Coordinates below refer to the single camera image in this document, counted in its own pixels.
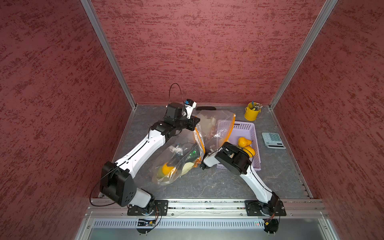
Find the clear zip-top bag orange seal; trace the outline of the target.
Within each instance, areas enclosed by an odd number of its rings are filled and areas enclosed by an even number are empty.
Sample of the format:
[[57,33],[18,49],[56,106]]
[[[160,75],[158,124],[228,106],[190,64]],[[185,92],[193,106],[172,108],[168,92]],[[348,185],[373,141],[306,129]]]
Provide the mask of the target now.
[[207,150],[216,151],[229,140],[236,120],[234,113],[225,110],[202,110],[197,117],[200,118],[201,134]]

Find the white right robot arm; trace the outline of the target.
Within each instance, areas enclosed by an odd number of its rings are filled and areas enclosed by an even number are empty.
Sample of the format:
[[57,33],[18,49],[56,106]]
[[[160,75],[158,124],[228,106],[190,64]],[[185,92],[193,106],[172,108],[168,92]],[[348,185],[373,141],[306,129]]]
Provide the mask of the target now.
[[272,216],[280,198],[256,174],[250,160],[252,157],[254,155],[250,151],[225,142],[217,151],[205,155],[198,165],[204,170],[222,164],[228,171],[240,176],[257,198],[251,203],[251,208],[258,208],[264,216]]

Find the orange fruit from bag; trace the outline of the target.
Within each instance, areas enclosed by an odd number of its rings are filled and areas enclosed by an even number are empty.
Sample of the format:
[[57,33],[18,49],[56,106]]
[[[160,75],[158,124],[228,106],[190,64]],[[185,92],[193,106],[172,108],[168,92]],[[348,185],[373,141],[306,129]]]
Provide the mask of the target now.
[[240,137],[238,139],[238,146],[243,148],[243,147],[246,147],[246,146],[250,146],[252,144],[252,141],[251,140],[248,140],[244,137]]

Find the clear bag with green fruit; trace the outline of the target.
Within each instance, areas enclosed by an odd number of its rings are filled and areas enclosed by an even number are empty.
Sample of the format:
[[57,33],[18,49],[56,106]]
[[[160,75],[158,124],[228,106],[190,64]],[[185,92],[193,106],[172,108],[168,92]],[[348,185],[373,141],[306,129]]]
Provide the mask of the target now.
[[198,125],[193,131],[183,130],[154,161],[152,181],[165,186],[188,173],[201,163],[206,153],[203,131]]

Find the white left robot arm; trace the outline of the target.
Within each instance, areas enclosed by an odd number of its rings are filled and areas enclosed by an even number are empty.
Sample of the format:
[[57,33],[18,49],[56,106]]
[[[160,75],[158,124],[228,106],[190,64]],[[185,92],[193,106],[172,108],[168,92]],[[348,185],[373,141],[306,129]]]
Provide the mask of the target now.
[[136,187],[134,178],[143,164],[170,138],[186,129],[194,131],[200,119],[192,112],[197,103],[170,103],[162,120],[154,123],[144,137],[128,154],[116,162],[106,162],[102,167],[100,192],[121,207],[129,205],[146,209],[155,205],[155,197]]

